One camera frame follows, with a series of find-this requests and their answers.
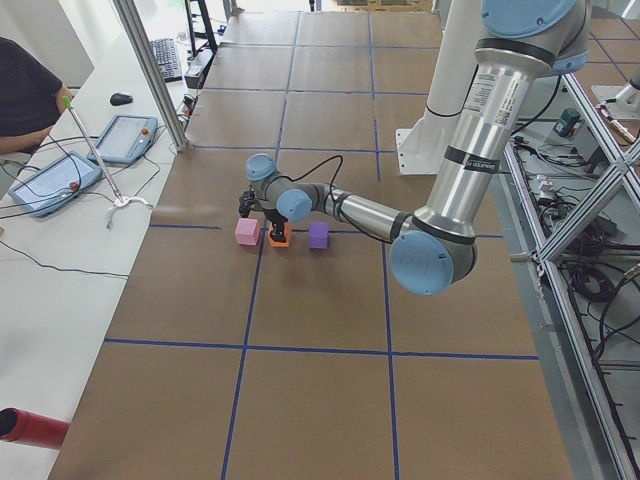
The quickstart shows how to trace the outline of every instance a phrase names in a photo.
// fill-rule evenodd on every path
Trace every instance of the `label sticker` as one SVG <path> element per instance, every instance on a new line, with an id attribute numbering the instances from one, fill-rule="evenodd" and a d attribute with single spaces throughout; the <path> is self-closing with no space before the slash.
<path id="1" fill-rule="evenodd" d="M 528 83 L 513 77 L 476 75 L 464 109 L 486 123 L 511 129 L 528 90 Z"/>
<path id="2" fill-rule="evenodd" d="M 471 89 L 469 90 L 469 95 L 467 95 L 464 109 L 483 115 L 495 84 L 495 75 L 488 73 L 479 73 L 476 75 L 476 78 L 473 80 L 473 85 L 471 85 Z"/>

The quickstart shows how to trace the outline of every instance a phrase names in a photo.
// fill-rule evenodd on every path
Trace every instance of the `foam block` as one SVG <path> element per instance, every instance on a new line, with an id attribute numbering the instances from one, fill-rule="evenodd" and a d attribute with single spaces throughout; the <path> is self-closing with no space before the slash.
<path id="1" fill-rule="evenodd" d="M 286 222 L 284 224 L 284 238 L 285 238 L 285 242 L 275 242 L 272 238 L 271 238 L 271 231 L 273 230 L 273 225 L 269 225 L 269 244 L 272 247 L 288 247 L 289 245 L 291 245 L 291 222 Z"/>
<path id="2" fill-rule="evenodd" d="M 238 245 L 256 245 L 260 238 L 260 224 L 255 218 L 239 218 L 235 234 Z"/>
<path id="3" fill-rule="evenodd" d="M 327 222 L 309 223 L 309 248 L 325 249 L 329 247 L 329 224 Z"/>

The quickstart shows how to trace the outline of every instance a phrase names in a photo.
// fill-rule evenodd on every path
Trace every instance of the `electronic equipment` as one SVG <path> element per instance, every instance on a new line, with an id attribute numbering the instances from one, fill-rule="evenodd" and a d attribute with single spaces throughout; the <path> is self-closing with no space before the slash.
<path id="1" fill-rule="evenodd" d="M 9 196 L 36 217 L 55 212 L 102 177 L 102 170 L 76 152 L 68 152 L 9 190 Z"/>
<path id="2" fill-rule="evenodd" d="M 111 98 L 109 99 L 109 103 L 114 107 L 126 105 L 131 102 L 133 102 L 133 95 L 125 92 L 116 92 L 111 95 Z"/>
<path id="3" fill-rule="evenodd" d="M 96 141 L 96 147 L 106 164 L 131 165 L 147 151 L 157 130 L 155 117 L 116 115 Z M 96 161 L 91 152 L 87 158 Z"/>
<path id="4" fill-rule="evenodd" d="M 561 137 L 569 136 L 578 120 L 580 120 L 580 114 L 575 108 L 565 108 L 560 119 L 553 126 L 553 131 Z"/>
<path id="5" fill-rule="evenodd" d="M 182 80 L 182 67 L 175 40 L 172 38 L 150 40 L 149 46 L 153 56 L 156 57 L 162 79 L 166 83 Z"/>
<path id="6" fill-rule="evenodd" d="M 202 88 L 212 63 L 213 52 L 211 52 L 211 50 L 205 49 L 198 53 L 198 55 L 189 62 L 189 69 L 184 74 L 187 87 L 194 90 Z"/>

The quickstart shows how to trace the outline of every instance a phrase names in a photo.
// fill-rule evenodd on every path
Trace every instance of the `metal pole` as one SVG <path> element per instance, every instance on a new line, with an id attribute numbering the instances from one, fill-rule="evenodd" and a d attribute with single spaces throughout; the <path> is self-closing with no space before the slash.
<path id="1" fill-rule="evenodd" d="M 67 109 L 69 110 L 69 113 L 71 114 L 71 116 L 75 120 L 76 125 L 80 129 L 80 132 L 82 133 L 82 136 L 84 137 L 85 141 L 89 144 L 89 148 L 91 149 L 91 153 L 93 153 L 93 156 L 95 157 L 96 161 L 100 165 L 100 168 L 102 169 L 102 173 L 104 173 L 104 176 L 107 179 L 107 182 L 109 183 L 109 186 L 111 187 L 111 190 L 113 190 L 113 194 L 116 196 L 116 199 L 122 201 L 122 198 L 123 198 L 122 197 L 122 192 L 120 192 L 120 189 L 116 185 L 116 182 L 113 181 L 113 177 L 111 176 L 111 172 L 109 172 L 109 169 L 107 168 L 107 166 L 104 163 L 104 160 L 102 159 L 102 155 L 100 155 L 100 152 L 96 149 L 96 146 L 93 143 L 93 140 L 91 140 L 91 137 L 87 133 L 87 129 L 84 128 L 84 124 L 82 123 L 82 121 L 80 120 L 80 117 L 76 113 L 75 108 L 73 108 L 73 106 L 71 105 L 71 102 L 69 101 L 69 99 L 67 97 L 64 97 L 64 102 L 65 102 L 65 105 L 67 106 Z"/>
<path id="2" fill-rule="evenodd" d="M 193 15 L 191 14 L 191 0 L 184 0 L 184 8 L 187 11 L 187 25 L 189 27 L 189 40 L 191 41 L 191 58 L 195 58 L 196 33 L 193 31 Z"/>
<path id="3" fill-rule="evenodd" d="M 167 86 L 160 75 L 160 69 L 149 46 L 149 38 L 144 30 L 144 25 L 136 9 L 135 2 L 133 0 L 113 0 L 113 4 L 120 16 L 122 26 L 131 41 L 136 57 L 138 57 L 142 72 L 147 79 L 153 98 L 160 109 L 160 114 L 173 139 L 176 150 L 184 150 L 189 144 L 189 140 L 187 140 L 184 134 L 182 124 L 178 120 Z"/>
<path id="4" fill-rule="evenodd" d="M 198 6 L 200 7 L 200 15 L 202 16 L 204 30 L 207 33 L 207 42 L 209 42 L 209 49 L 215 56 L 216 52 L 218 51 L 218 44 L 216 43 L 216 37 L 213 34 L 213 28 L 211 27 L 211 18 L 209 17 L 209 9 L 207 8 L 206 0 L 198 0 Z"/>
<path id="5" fill-rule="evenodd" d="M 229 20 L 233 15 L 233 11 L 238 7 L 236 0 L 222 0 L 222 5 L 224 6 L 224 15 Z"/>

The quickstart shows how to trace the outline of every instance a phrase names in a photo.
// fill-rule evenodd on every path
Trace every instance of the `person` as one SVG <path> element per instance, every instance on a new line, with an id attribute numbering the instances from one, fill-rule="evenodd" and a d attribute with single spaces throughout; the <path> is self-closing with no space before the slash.
<path id="1" fill-rule="evenodd" d="M 0 153 L 33 153 L 71 92 L 12 40 L 0 37 L 0 59 Z"/>

